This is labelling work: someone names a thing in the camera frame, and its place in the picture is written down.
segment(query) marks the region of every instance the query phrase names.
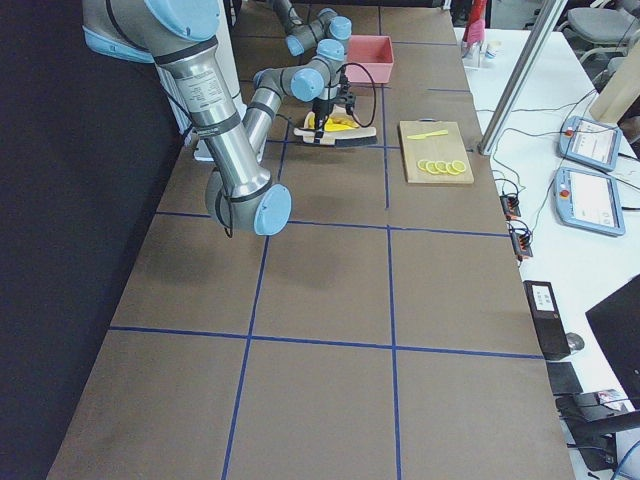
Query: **pink basket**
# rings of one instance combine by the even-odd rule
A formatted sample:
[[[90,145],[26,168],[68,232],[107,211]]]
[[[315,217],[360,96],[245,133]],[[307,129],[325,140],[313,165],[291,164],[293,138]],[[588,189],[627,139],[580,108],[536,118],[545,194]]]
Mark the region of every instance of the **pink basket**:
[[[393,68],[391,37],[352,35],[349,40],[347,61],[362,64],[375,83],[388,83]],[[347,77],[352,83],[371,83],[364,70],[358,66],[348,66]]]

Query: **black wall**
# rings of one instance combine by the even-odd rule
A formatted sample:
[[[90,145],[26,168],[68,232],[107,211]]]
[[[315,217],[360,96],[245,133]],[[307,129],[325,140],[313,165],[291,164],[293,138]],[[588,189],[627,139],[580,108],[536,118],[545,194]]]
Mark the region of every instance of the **black wall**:
[[[5,0],[0,21],[0,478],[25,480],[55,458],[180,140],[156,84],[85,47],[80,1]]]

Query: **white table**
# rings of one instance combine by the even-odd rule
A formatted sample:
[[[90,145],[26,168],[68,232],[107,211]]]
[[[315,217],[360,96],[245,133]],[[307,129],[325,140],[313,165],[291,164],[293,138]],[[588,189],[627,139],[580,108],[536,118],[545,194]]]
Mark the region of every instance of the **white table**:
[[[462,32],[462,29],[456,29],[458,40]],[[482,110],[495,109],[528,35],[527,31],[487,30],[487,41],[502,42],[496,58],[482,58],[480,68],[477,68],[477,56],[464,60],[483,130],[492,113]],[[556,108],[580,100],[592,89],[591,81],[564,37],[554,32],[514,108]],[[589,117],[588,107],[595,95],[578,104],[572,115]],[[532,134],[558,132],[571,109],[572,106],[555,112],[514,112],[508,119],[507,128]],[[501,161],[518,172],[521,184],[526,187],[520,194],[520,209],[522,220],[530,228],[536,223],[545,192],[561,162],[556,154],[557,139],[557,134],[532,138],[506,131],[494,148],[492,168],[516,181],[512,172],[494,160]],[[625,140],[621,152],[633,154]],[[568,160],[562,166],[583,168]],[[499,177],[501,173],[496,172],[495,176]],[[613,174],[640,185],[640,164],[636,161],[620,158]],[[503,183],[498,182],[499,191]],[[618,187],[622,205],[640,206],[640,192],[619,182]],[[511,192],[513,188],[505,185],[505,191]],[[585,312],[640,273],[640,214],[625,212],[624,221],[627,233],[619,238],[564,226],[557,220],[550,193],[535,228],[534,257],[525,260],[520,268],[523,280],[551,282],[565,331],[575,332],[585,340],[584,350],[570,357],[585,392],[608,388],[622,391],[589,327]],[[572,460],[577,478],[586,478],[579,454],[573,453]]]

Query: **table surface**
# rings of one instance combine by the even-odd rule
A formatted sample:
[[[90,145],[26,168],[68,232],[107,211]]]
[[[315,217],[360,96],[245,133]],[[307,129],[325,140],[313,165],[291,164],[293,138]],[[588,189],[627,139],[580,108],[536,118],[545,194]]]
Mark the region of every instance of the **table surface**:
[[[211,166],[180,158],[52,480],[573,476],[487,158],[469,155],[472,186],[405,180],[400,120],[480,139],[448,13],[335,8],[394,40],[378,144],[305,146],[278,118],[263,164],[293,213],[268,239],[227,239]],[[298,64],[273,24],[243,6],[246,103],[257,70]],[[355,93],[366,116],[372,89]]]
[[[455,29],[461,38],[463,30]],[[501,42],[496,58],[478,57],[465,60],[469,80],[482,129],[488,125],[492,110],[528,38],[527,31],[488,30],[487,42]],[[531,71],[514,109],[556,108],[577,102],[593,89],[575,54],[561,33],[551,34],[543,52]],[[588,96],[573,109],[572,115],[587,116],[596,94]],[[573,105],[549,112],[513,112],[506,123],[531,134],[559,131]],[[506,131],[494,148],[492,166],[513,181],[517,178],[495,159],[514,169],[526,189],[520,194],[522,219],[530,227],[536,224],[532,245],[534,257],[520,267],[523,280],[550,281],[566,332],[575,332],[585,340],[583,351],[572,355],[571,361],[585,392],[621,386],[604,357],[585,316],[585,312],[640,273],[640,215],[624,212],[626,234],[612,238],[562,225],[556,215],[552,194],[543,204],[547,188],[561,163],[556,154],[557,134],[531,138],[515,131]],[[633,155],[626,140],[621,152]],[[564,167],[588,170],[571,161]],[[614,176],[640,185],[640,164],[620,157]],[[618,183],[622,205],[640,205],[640,193]]]

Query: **wooden cutting board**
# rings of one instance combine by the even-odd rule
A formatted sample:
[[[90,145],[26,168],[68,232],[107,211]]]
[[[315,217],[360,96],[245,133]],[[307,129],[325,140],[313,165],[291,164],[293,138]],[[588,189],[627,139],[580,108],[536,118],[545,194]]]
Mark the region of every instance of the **wooden cutting board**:
[[[446,135],[426,137],[412,140],[410,135],[420,135],[446,130]],[[408,183],[425,183],[431,185],[469,185],[473,183],[473,172],[467,157],[467,151],[456,122],[400,122],[400,141],[402,157]],[[418,168],[418,162],[426,161],[461,161],[466,170],[459,175],[432,174]]]

